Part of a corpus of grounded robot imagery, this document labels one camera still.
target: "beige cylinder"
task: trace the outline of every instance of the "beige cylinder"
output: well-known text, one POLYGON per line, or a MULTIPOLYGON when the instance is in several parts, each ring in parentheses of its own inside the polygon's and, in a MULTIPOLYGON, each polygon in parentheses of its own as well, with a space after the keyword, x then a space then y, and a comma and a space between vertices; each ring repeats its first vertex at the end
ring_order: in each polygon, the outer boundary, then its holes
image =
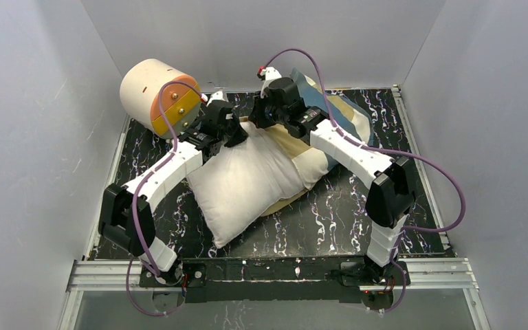
MULTIPOLYGON (((158 93, 165 83, 172 80, 199 89, 193 77, 154 58, 135 65, 120 84, 120 101, 126 112, 163 138, 169 138, 171 134, 159 110, 158 93)), ((197 117, 199 103, 199 96, 187 86, 174 84, 165 88, 163 108, 177 135, 197 117)))

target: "white robot arm segment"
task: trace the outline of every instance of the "white robot arm segment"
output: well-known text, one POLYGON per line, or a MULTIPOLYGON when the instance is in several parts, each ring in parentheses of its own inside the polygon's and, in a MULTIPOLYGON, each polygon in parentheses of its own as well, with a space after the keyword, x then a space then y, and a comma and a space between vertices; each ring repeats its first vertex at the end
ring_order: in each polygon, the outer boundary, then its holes
POLYGON ((153 167, 150 167, 141 175, 126 183, 129 193, 134 194, 140 182, 150 173, 155 172, 151 179, 143 185, 139 192, 139 196, 146 196, 147 202, 151 205, 151 212, 155 212, 157 205, 167 193, 171 191, 182 179, 189 173, 197 170, 204 164, 201 151, 197 150, 195 146, 189 142, 179 142, 177 145, 177 152, 170 151, 163 158, 161 158, 153 167), (156 164, 161 164, 174 154, 171 161, 167 162, 165 166, 156 169, 156 164))
POLYGON ((376 173, 383 173, 393 163, 393 158, 367 151, 347 142, 333 127, 330 120, 323 120, 311 131, 311 146, 334 158, 357 175, 369 189, 376 173))
POLYGON ((260 89, 261 98, 266 97, 265 89, 266 87, 268 87, 268 85, 270 85, 272 81, 278 78, 282 78, 281 73, 273 67, 266 67, 265 69, 262 69, 262 71, 260 71, 258 75, 264 80, 264 82, 262 83, 262 88, 260 89))

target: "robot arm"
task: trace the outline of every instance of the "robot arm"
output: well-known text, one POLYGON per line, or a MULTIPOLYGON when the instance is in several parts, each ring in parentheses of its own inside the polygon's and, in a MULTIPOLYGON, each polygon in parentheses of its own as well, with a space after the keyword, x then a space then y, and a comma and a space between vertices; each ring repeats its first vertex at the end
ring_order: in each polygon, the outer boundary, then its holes
POLYGON ((330 155, 357 175, 369 189, 366 211, 373 220, 371 242, 366 257, 375 263, 373 278, 379 278, 390 263, 398 236, 415 202, 415 166, 409 159, 393 158, 367 151, 362 141, 350 135, 360 146, 346 141, 331 123, 325 111, 307 107, 296 83, 281 77, 273 67, 262 68, 258 77, 264 81, 254 99, 249 116, 258 128, 283 125, 289 134, 330 155))
POLYGON ((149 262, 135 229, 132 200, 137 196, 137 217, 148 250, 166 281, 180 277, 176 253, 155 236, 153 213, 163 198, 189 173, 216 155, 221 145, 231 147, 248 137, 241 128, 233 105, 223 93, 214 93, 197 118, 178 138, 177 151, 170 151, 159 162, 123 186, 111 184, 104 191, 98 232, 122 249, 149 262))

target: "floor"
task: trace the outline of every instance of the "floor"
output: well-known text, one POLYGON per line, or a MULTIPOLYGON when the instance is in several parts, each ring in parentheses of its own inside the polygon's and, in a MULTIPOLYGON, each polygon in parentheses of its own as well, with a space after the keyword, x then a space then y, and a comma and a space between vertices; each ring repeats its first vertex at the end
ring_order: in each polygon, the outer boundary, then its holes
MULTIPOLYGON (((336 91, 358 104, 372 118, 374 145, 410 151, 408 137, 390 89, 336 91)), ((230 93, 240 116, 252 109, 252 94, 230 93)), ((131 121, 116 175, 123 184, 143 173, 171 146, 131 121)), ((409 224, 435 227, 424 188, 417 178, 417 203, 409 224)), ((315 187, 285 209, 257 219, 241 236, 222 249, 212 243, 201 210, 186 181, 177 185, 157 207, 157 236, 183 258, 331 256, 364 254, 369 246, 371 220, 364 213, 367 189, 347 169, 336 166, 315 187)), ((403 254, 443 254, 438 234, 407 232, 403 254)), ((90 259, 127 259, 128 254, 101 238, 90 259)))

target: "white wall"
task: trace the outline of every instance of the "white wall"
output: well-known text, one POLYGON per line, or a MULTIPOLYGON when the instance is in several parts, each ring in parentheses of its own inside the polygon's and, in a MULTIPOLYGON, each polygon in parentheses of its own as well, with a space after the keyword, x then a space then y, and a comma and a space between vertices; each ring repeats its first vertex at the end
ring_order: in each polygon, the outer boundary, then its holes
POLYGON ((79 0, 0 0, 0 329, 55 329, 124 121, 79 0))
MULTIPOLYGON (((249 91, 261 86, 258 68, 288 47, 310 52, 329 87, 401 83, 444 1, 82 0, 121 74, 158 58, 203 89, 249 91)), ((314 76, 302 55, 274 66, 314 76)))
MULTIPOLYGON (((493 329, 528 329, 528 1, 449 0, 402 87, 421 151, 466 192, 449 233, 493 329)), ((432 171, 448 224, 451 187, 432 171)))

